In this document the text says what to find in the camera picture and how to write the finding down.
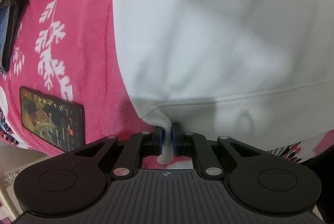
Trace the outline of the pink floral fleece blanket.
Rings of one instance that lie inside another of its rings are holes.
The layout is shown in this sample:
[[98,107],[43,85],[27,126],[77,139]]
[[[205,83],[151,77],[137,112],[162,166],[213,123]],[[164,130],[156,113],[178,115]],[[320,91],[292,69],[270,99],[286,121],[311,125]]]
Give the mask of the pink floral fleece blanket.
[[[1,77],[1,140],[50,156],[62,151],[22,126],[20,87],[84,106],[85,141],[127,139],[154,126],[140,119],[122,80],[114,37],[113,0],[28,0],[7,75]],[[185,157],[152,169],[188,166]]]

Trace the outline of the white sweatshirt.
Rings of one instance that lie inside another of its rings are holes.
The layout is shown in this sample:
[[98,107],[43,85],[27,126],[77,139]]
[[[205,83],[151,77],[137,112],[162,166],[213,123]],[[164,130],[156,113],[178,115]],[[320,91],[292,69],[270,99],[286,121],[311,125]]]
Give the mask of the white sweatshirt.
[[306,161],[333,145],[333,0],[113,0],[140,119]]

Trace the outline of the black smartphone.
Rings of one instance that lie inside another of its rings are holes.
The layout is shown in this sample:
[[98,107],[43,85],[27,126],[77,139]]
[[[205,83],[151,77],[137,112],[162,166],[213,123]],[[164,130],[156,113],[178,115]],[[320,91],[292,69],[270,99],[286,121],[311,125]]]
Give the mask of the black smartphone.
[[20,87],[22,126],[63,152],[85,144],[84,106]]

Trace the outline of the dark folded jeans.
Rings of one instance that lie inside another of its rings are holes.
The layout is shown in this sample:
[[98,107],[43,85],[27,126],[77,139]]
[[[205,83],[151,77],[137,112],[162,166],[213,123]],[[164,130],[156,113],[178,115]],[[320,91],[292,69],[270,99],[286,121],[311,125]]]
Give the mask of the dark folded jeans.
[[22,0],[2,0],[1,2],[1,74],[7,74],[9,71],[13,38],[22,4]]

